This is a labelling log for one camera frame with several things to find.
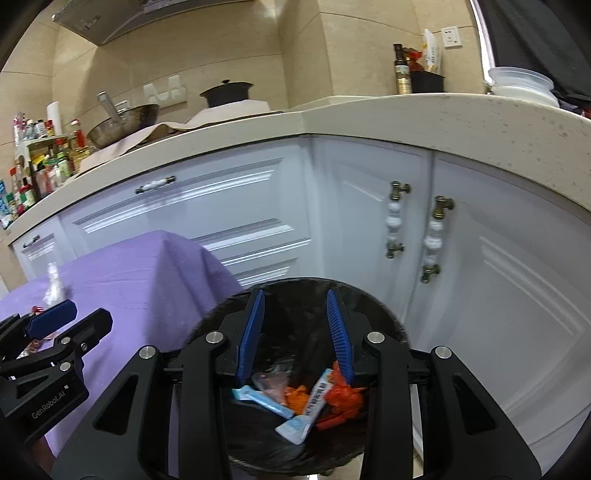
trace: range hood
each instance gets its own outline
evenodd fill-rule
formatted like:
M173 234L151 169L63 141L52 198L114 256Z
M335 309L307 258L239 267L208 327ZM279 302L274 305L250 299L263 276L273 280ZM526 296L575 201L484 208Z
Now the range hood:
M160 18L236 1L252 0L71 0L53 21L102 45Z

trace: cabinet handle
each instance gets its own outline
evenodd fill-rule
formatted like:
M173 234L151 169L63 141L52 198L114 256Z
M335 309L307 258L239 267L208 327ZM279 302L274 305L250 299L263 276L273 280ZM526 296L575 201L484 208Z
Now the cabinet handle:
M177 181L177 177L175 175L171 175L170 177L166 177L160 180L154 180L150 183L147 183L146 185L142 185L141 187L136 188L135 194L138 195L140 193L149 192L150 190L159 189L160 187L164 187L165 185L168 185L169 183L172 183L174 181Z
M386 218L386 228L388 234L386 238L386 258L394 258L394 252L404 252L404 245L397 242L398 231L402 227L402 204L400 203L401 193L410 193L408 183L399 181L390 182L392 192L390 192L390 201L388 202L388 217Z
M31 238L31 240L29 242L23 243L22 247L23 248L30 247L32 244L34 244L38 240L41 240L41 235L35 235L33 238Z
M431 275L439 275L441 267L437 263L437 256L443 247L443 232L445 231L446 210L453 210L455 207L453 199L445 198L438 195L435 197L435 208L429 219L427 227L427 235L423 239L423 246L425 247L423 254L423 273L421 275L421 283L429 283Z

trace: black trash bag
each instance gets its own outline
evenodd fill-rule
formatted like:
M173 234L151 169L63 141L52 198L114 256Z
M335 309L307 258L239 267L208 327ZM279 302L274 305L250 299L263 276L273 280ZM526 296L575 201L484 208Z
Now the black trash bag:
M347 309L363 313L374 330L408 346L408 338L394 315L358 288L324 278L295 278L258 285L265 293L265 319L252 372L264 372L293 358L290 385L308 392L336 360L326 316L326 293L338 288ZM244 310L252 289L234 295L212 311L191 334L189 342L219 328L229 313ZM222 391L225 436L230 461L249 473L312 475L347 464L363 453L367 428L368 392L359 417L325 431L312 428L306 441L294 445L275 428L285 419L265 408L233 399Z

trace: wall socket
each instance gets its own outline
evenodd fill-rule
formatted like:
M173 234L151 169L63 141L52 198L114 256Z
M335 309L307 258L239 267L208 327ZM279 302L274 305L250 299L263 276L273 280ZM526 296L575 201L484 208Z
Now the wall socket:
M457 27L446 27L441 29L441 38L445 48L461 47L462 39Z

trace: white cabinet door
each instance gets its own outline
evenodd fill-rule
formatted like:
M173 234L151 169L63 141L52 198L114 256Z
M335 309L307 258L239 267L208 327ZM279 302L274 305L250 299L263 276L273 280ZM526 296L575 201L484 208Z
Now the white cabinet door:
M322 252L326 277L359 287L400 319L417 276L430 204L432 153L403 145L320 137L313 161L319 182ZM386 257L390 182L411 186L401 194L399 242L404 252Z
M546 471L591 404L591 227L446 160L457 161L441 154L433 177L433 194L456 204L444 220L441 273L417 282L405 327L413 347L458 355Z
M183 235L220 260L310 240L299 140L192 158L94 195L63 213L81 255L154 230ZM169 184L136 189L159 179Z
M60 219L55 216L11 245L27 280L47 275L47 264L58 266L76 258Z

